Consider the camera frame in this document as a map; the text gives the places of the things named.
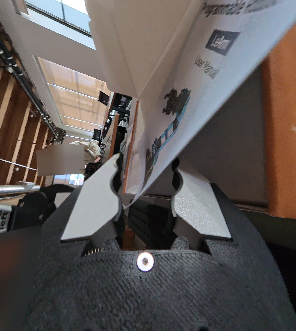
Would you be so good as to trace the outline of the grey office desk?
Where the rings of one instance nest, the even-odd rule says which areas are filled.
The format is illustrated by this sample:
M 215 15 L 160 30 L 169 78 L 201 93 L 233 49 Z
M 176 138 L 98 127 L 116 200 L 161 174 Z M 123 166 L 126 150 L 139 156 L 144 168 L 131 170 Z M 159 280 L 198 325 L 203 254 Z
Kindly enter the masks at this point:
M 111 145 L 110 145 L 110 150 L 109 150 L 109 159 L 114 155 L 118 123 L 119 123 L 119 113 L 116 113 L 114 116 L 114 120 L 113 120 L 113 131 L 112 131 L 112 140 L 111 140 Z

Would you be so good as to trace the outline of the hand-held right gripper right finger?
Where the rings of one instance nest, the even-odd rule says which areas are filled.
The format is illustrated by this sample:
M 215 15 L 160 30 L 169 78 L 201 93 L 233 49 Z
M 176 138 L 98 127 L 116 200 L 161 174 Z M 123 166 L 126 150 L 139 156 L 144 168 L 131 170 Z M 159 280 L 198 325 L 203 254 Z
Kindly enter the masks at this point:
M 231 240 L 210 181 L 179 159 L 173 161 L 172 170 L 172 185 L 175 188 L 171 198 L 174 233 L 185 237 L 191 249 L 199 249 L 204 239 Z

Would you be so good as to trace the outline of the window roller blind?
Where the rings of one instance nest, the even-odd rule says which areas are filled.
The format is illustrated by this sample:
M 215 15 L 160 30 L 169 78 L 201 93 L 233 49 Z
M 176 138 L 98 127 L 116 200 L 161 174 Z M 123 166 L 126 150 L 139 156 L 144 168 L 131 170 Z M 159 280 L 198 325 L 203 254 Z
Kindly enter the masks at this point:
M 37 57 L 62 125 L 68 129 L 94 132 L 105 124 L 107 105 L 100 92 L 110 96 L 104 81 Z

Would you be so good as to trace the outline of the chrome metal tube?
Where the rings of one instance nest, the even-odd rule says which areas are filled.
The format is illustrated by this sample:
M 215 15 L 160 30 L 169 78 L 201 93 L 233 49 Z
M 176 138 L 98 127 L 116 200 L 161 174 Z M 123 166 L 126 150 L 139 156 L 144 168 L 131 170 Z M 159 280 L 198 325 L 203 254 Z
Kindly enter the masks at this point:
M 40 188 L 40 185 L 26 181 L 18 181 L 15 185 L 0 185 L 0 198 L 32 193 L 39 191 Z

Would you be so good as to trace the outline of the white user manual booklet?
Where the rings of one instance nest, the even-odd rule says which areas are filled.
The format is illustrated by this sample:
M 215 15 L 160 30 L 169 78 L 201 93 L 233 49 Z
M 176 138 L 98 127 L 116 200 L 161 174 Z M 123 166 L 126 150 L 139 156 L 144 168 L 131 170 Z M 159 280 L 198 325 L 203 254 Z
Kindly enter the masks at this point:
M 204 1 L 140 140 L 136 201 L 296 22 L 296 0 Z

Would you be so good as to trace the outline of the black perforated panel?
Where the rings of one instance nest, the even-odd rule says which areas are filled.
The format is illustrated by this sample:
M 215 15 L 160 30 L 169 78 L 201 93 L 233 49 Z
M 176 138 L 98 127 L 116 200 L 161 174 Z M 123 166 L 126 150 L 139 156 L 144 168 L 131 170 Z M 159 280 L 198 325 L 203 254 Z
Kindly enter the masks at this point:
M 129 207 L 129 227 L 151 250 L 170 250 L 177 235 L 171 209 L 137 200 Z

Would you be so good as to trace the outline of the orange cardboard box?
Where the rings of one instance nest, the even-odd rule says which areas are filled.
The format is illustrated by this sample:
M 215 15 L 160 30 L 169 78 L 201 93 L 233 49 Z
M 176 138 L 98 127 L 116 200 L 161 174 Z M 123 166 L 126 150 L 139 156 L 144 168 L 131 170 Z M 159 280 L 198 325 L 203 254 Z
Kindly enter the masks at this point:
M 137 98 L 141 110 L 124 194 L 139 190 L 140 140 L 203 2 L 85 1 L 108 88 Z M 296 218 L 296 22 L 262 62 L 268 208 Z

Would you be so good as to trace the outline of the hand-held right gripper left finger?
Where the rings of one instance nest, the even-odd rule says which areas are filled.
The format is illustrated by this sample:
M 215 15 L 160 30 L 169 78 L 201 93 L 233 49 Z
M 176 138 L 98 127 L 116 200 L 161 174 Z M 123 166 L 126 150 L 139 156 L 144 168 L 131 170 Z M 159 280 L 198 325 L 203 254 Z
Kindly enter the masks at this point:
M 113 155 L 81 188 L 61 242 L 89 241 L 102 248 L 108 239 L 122 238 L 124 213 L 118 194 L 123 155 Z

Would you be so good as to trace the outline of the large glass window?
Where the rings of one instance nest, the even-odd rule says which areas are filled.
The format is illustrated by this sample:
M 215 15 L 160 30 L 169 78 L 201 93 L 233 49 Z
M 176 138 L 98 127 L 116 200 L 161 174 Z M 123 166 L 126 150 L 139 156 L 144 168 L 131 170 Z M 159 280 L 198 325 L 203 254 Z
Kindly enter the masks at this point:
M 26 0 L 27 8 L 91 37 L 85 0 Z

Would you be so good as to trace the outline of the black sticker-covered laptop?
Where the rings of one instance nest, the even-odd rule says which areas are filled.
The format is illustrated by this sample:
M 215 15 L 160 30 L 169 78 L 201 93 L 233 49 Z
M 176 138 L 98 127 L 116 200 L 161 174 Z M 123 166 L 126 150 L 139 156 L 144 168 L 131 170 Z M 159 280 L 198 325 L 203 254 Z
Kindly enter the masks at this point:
M 88 180 L 89 177 L 91 177 L 100 167 L 102 166 L 102 162 L 93 162 L 93 163 L 87 163 L 85 165 L 85 171 L 84 171 L 84 182 Z

